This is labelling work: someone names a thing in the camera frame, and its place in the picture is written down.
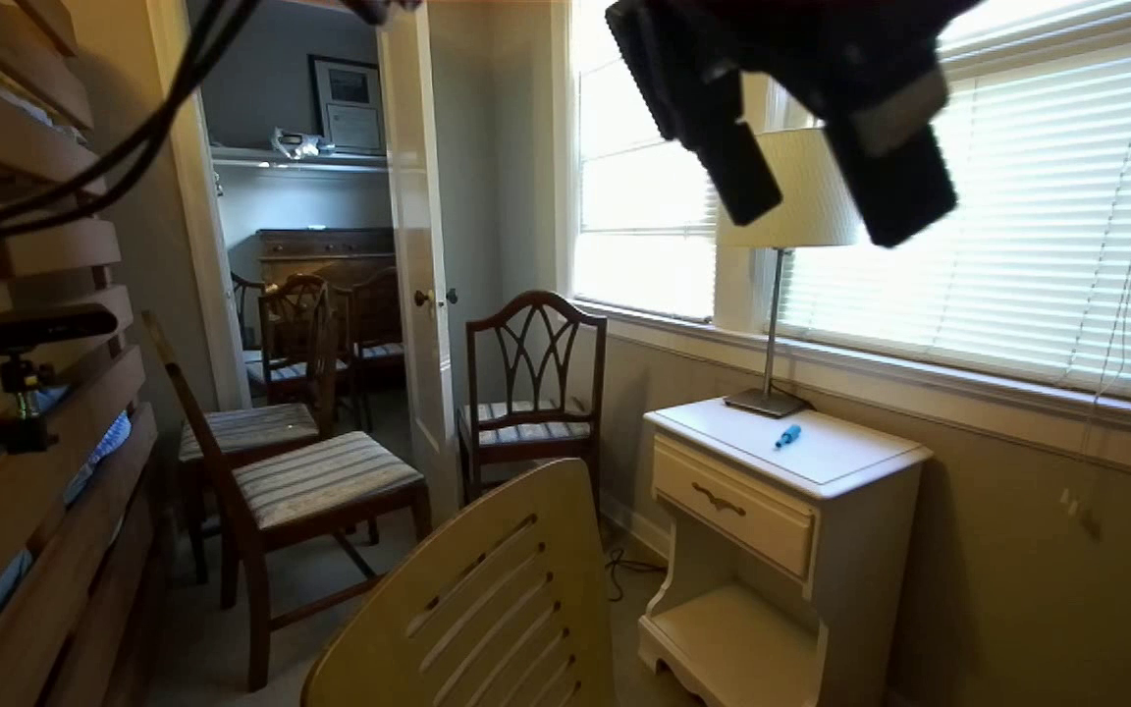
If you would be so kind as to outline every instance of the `drawer knob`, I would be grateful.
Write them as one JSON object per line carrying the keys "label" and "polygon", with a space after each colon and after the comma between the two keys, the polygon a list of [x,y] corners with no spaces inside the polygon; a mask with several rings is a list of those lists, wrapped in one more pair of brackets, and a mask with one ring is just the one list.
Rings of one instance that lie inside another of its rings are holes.
{"label": "drawer knob", "polygon": [[717,512],[730,512],[730,516],[747,518],[742,507],[736,507],[730,499],[717,495],[713,489],[692,485],[692,492],[700,492]]}

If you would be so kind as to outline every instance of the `floor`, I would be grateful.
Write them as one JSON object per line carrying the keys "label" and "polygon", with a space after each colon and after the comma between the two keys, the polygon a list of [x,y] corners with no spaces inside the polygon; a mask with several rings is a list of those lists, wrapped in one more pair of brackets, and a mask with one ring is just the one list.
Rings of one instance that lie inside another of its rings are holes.
{"label": "floor", "polygon": [[[374,437],[410,455],[410,423],[404,399],[382,393],[374,399]],[[670,674],[649,674],[638,660],[638,617],[656,595],[663,571],[649,561],[622,535],[603,535],[611,577],[615,577],[615,676],[622,707],[697,707]],[[412,523],[388,518],[382,523],[382,541],[365,547],[374,571],[393,571],[412,550]],[[334,583],[351,583],[354,565],[334,541],[315,541],[274,558],[279,577],[274,603],[315,598]],[[190,565],[185,541],[179,541],[162,653],[155,660],[149,702],[155,707],[279,707],[298,702],[298,689],[308,668],[325,649],[325,639],[345,625],[357,607],[337,607],[312,621],[286,625],[273,637],[273,685],[264,693],[245,693],[249,674],[249,611],[235,607],[222,615],[218,583],[201,587]]]}

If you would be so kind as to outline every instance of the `window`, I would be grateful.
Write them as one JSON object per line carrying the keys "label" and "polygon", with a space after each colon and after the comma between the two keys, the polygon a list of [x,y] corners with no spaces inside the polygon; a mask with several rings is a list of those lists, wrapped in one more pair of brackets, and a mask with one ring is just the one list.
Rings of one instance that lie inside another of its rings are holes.
{"label": "window", "polygon": [[713,320],[717,207],[700,160],[656,135],[604,29],[575,0],[575,265],[570,291],[611,307]]}
{"label": "window", "polygon": [[[575,0],[588,20],[575,36],[575,291],[706,320],[713,186],[684,147],[660,143],[604,3]],[[782,336],[1131,399],[1131,0],[989,0],[955,20],[944,62],[955,101],[937,129],[959,214],[896,251],[799,251]],[[646,272],[641,285],[615,285],[630,272]]]}
{"label": "window", "polygon": [[959,214],[799,251],[787,336],[1131,399],[1131,20],[951,62]]}

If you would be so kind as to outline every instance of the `lamp shade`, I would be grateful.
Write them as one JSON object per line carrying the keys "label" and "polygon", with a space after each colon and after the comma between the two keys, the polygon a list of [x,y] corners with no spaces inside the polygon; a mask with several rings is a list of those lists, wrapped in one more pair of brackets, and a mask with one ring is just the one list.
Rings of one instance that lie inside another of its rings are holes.
{"label": "lamp shade", "polygon": [[867,238],[823,129],[762,135],[757,147],[777,176],[782,205],[747,228],[725,214],[725,245],[845,248]]}

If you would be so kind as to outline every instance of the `striped seat cushion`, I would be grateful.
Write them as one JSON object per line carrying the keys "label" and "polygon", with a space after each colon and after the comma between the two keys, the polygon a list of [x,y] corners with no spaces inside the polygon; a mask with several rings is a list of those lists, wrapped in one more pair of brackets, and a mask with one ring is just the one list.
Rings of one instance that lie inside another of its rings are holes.
{"label": "striped seat cushion", "polygon": [[363,362],[393,362],[393,358],[404,358],[404,345],[401,341],[374,341],[374,345],[354,345],[354,355],[363,358]]}
{"label": "striped seat cushion", "polygon": [[[503,400],[484,400],[478,421],[503,421],[512,404]],[[547,439],[587,439],[594,423],[587,421],[543,421],[543,423],[507,423],[507,429],[486,429],[478,446],[547,446]]]}
{"label": "striped seat cushion", "polygon": [[[257,384],[264,384],[264,351],[245,351],[245,370]],[[273,383],[304,383],[304,376],[308,376],[308,362],[274,358]]]}
{"label": "striped seat cushion", "polygon": [[259,530],[422,485],[422,471],[365,433],[344,433],[298,452],[235,469]]}
{"label": "striped seat cushion", "polygon": [[[317,421],[308,404],[257,404],[257,410],[222,410],[205,412],[222,452],[249,452],[259,446],[286,446],[286,439],[308,439],[317,437]],[[180,429],[180,452],[179,459],[201,459],[201,439],[185,423]]]}

